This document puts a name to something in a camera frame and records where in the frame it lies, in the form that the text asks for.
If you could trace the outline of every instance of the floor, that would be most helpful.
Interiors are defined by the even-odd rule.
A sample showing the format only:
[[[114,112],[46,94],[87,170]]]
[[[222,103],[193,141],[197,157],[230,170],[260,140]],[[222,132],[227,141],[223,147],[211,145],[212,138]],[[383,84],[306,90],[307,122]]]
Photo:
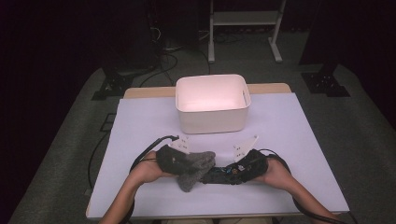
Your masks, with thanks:
[[[279,34],[277,45],[283,63],[275,63],[267,43],[269,35],[230,35],[231,40],[237,41],[216,44],[216,61],[212,64],[205,58],[205,41],[200,50],[183,49],[171,53],[173,57],[162,56],[163,69],[174,66],[167,72],[171,79],[159,74],[145,81],[159,71],[156,70],[135,78],[132,86],[169,86],[180,77],[207,74],[239,74],[247,83],[289,84],[359,223],[394,223],[395,131],[362,89],[358,78],[342,65],[334,76],[350,97],[327,97],[309,91],[301,73],[316,72],[320,65],[298,65],[307,32]],[[101,127],[108,114],[116,113],[120,99],[111,96],[102,101],[92,100],[104,80],[102,69],[98,69],[86,82],[10,223],[97,222],[85,217],[92,191],[87,171],[95,150],[90,166],[94,184],[108,141]],[[348,215],[340,217],[353,223]],[[281,223],[308,223],[308,220],[283,217]]]

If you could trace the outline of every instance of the white tabletop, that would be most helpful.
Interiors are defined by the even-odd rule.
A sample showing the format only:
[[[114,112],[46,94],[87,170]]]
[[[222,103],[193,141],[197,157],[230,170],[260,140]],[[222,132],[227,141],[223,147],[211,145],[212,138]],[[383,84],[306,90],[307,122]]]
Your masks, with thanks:
[[[349,211],[294,93],[252,94],[247,125],[235,133],[189,135],[191,152],[216,152],[216,166],[233,162],[233,145],[259,136],[255,148],[275,151],[292,174],[332,212]],[[92,193],[87,218],[104,215],[134,159],[156,139],[186,135],[179,128],[174,97],[122,99],[106,155]],[[230,217],[299,213],[285,191],[258,182],[238,186],[197,183],[183,192],[174,178],[143,185],[133,217]]]

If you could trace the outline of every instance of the white metal frame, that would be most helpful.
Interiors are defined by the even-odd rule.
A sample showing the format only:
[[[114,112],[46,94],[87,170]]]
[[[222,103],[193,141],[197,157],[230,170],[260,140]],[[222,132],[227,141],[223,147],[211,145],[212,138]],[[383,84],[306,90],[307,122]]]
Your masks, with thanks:
[[[282,0],[278,11],[232,11],[215,12],[213,1],[210,1],[210,25],[209,25],[209,44],[208,60],[210,63],[215,61],[215,46],[213,42],[213,27],[221,25],[274,25],[274,33],[268,38],[271,50],[277,63],[282,62],[279,50],[276,45],[280,23],[282,22],[286,0]]]

